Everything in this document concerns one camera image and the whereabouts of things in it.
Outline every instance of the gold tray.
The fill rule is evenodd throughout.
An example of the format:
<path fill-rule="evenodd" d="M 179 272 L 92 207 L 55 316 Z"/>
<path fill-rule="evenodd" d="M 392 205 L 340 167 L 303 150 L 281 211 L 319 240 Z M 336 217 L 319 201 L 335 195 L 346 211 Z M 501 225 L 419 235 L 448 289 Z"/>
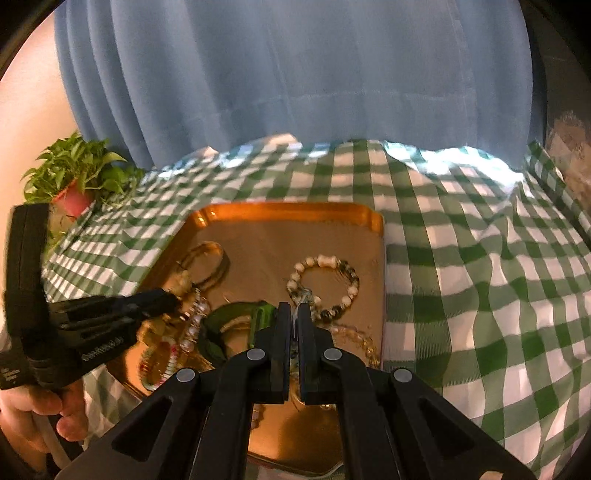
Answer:
<path fill-rule="evenodd" d="M 359 295 L 339 320 L 371 335 L 381 352 L 385 316 L 384 221 L 379 213 L 353 203 L 229 203 L 194 212 L 160 255 L 140 290 L 162 287 L 176 262 L 204 240 L 216 241 L 230 258 L 224 280 L 208 290 L 212 308 L 228 301 L 289 301 L 285 285 L 294 264 L 319 254 L 347 260 L 360 278 Z M 191 268 L 194 280 L 203 278 L 216 258 L 202 257 Z M 303 284 L 323 299 L 340 302 L 346 284 L 333 271 L 306 272 Z M 248 332 L 230 330 L 229 353 L 246 349 Z M 355 343 L 337 337 L 336 345 L 365 359 Z M 139 380 L 138 365 L 146 350 L 138 343 L 108 363 L 109 372 L 134 396 L 148 395 Z M 251 431 L 249 457 L 270 468 L 320 476 L 342 461 L 340 433 L 334 410 L 306 407 L 288 400 L 264 407 L 262 420 Z"/>

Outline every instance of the checkered tablecloth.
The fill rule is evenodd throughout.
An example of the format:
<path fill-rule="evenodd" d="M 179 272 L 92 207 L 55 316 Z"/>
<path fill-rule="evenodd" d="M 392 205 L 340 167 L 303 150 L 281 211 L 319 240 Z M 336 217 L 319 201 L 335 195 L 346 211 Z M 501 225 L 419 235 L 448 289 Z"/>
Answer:
<path fill-rule="evenodd" d="M 412 369 L 551 478 L 589 426 L 591 223 L 544 151 L 531 152 L 523 174 L 472 148 L 379 141 L 184 160 L 150 172 L 125 206 L 81 217 L 46 265 L 46 291 L 131 294 L 211 203 L 367 205 L 385 219 L 384 368 Z M 104 368 L 85 383 L 94 434 L 136 405 Z"/>

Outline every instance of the blue curtain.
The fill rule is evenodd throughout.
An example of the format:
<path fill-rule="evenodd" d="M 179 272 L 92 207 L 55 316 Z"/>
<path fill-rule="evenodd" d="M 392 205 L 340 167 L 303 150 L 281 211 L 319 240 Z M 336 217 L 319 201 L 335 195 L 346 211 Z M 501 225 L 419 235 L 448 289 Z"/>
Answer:
<path fill-rule="evenodd" d="M 525 153 L 517 0 L 66 0 L 56 40 L 82 134 L 145 168 L 284 132 Z"/>

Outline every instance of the green gingham tablecloth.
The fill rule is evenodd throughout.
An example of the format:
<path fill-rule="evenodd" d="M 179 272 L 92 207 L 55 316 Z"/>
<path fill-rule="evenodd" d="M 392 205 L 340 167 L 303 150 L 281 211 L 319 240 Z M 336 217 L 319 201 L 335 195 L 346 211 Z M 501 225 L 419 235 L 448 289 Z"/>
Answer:
<path fill-rule="evenodd" d="M 591 223 L 542 148 L 530 150 L 523 174 L 473 148 L 379 141 L 190 158 L 149 172 L 125 206 L 81 217 L 46 264 L 46 292 L 131 294 L 211 203 L 367 205 L 385 219 L 383 368 L 412 369 L 552 478 L 589 427 Z M 95 435 L 137 404 L 104 368 L 85 386 Z"/>

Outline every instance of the human hand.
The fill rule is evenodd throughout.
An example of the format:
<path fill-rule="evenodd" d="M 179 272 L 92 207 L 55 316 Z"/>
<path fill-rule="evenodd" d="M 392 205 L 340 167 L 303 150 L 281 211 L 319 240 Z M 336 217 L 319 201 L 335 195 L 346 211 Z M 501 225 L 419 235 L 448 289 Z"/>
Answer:
<path fill-rule="evenodd" d="M 82 380 L 68 385 L 60 395 L 39 386 L 22 387 L 0 391 L 0 427 L 8 427 L 13 434 L 27 441 L 35 450 L 48 453 L 49 449 L 31 415 L 61 414 L 56 430 L 70 442 L 84 440 L 88 432 L 88 418 L 84 401 Z"/>

